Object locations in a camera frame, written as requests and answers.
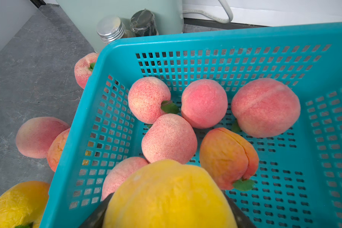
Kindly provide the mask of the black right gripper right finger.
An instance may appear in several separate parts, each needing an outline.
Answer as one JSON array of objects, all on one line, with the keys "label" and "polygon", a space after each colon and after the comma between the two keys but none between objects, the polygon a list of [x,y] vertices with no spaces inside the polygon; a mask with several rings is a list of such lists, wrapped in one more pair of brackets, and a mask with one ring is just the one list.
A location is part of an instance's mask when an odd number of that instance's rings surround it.
[{"label": "black right gripper right finger", "polygon": [[223,192],[225,198],[227,199],[230,208],[233,212],[234,218],[238,228],[257,228],[252,221],[246,216],[242,210],[235,204],[233,199],[229,198],[225,192]]}]

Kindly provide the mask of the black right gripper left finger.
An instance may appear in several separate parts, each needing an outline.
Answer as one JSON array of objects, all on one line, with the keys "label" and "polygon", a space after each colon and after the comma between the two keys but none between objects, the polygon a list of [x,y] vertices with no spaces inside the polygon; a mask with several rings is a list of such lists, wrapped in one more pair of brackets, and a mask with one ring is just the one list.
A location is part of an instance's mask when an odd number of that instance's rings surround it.
[{"label": "black right gripper left finger", "polygon": [[109,194],[79,228],[102,228],[108,204],[114,193]]}]

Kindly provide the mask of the orange wrinkled peach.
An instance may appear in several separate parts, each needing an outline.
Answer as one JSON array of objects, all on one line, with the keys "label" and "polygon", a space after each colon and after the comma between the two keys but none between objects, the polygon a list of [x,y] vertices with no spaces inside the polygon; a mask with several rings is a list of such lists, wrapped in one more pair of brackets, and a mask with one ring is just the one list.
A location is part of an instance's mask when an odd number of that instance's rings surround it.
[{"label": "orange wrinkled peach", "polygon": [[256,173],[259,157],[245,138],[220,127],[203,138],[199,162],[221,190],[232,190],[238,180],[249,180]]},{"label": "orange wrinkled peach", "polygon": [[68,138],[69,131],[70,131],[70,128],[60,133],[55,138],[55,140],[53,141],[53,143],[51,144],[47,152],[47,162],[53,172],[56,171],[57,166],[59,164],[62,152],[64,150],[64,147]]}]

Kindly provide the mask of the yellow peach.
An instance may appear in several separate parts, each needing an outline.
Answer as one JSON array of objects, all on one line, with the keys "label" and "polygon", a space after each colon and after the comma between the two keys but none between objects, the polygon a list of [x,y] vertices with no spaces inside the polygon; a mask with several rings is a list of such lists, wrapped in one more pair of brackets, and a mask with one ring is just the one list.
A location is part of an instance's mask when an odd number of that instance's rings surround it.
[{"label": "yellow peach", "polygon": [[235,228],[223,192],[194,165],[162,160],[130,175],[115,191],[104,228]]},{"label": "yellow peach", "polygon": [[48,202],[50,184],[42,181],[19,183],[0,196],[0,228],[40,226]]}]

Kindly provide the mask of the pink peach front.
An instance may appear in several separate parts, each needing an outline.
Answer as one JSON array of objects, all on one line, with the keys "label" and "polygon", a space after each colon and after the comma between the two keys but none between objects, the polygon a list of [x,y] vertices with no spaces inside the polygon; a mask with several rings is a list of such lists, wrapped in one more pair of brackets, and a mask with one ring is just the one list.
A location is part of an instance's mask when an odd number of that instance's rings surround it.
[{"label": "pink peach front", "polygon": [[142,139],[142,152],[151,163],[171,159],[186,164],[197,148],[194,129],[176,114],[160,116]]}]

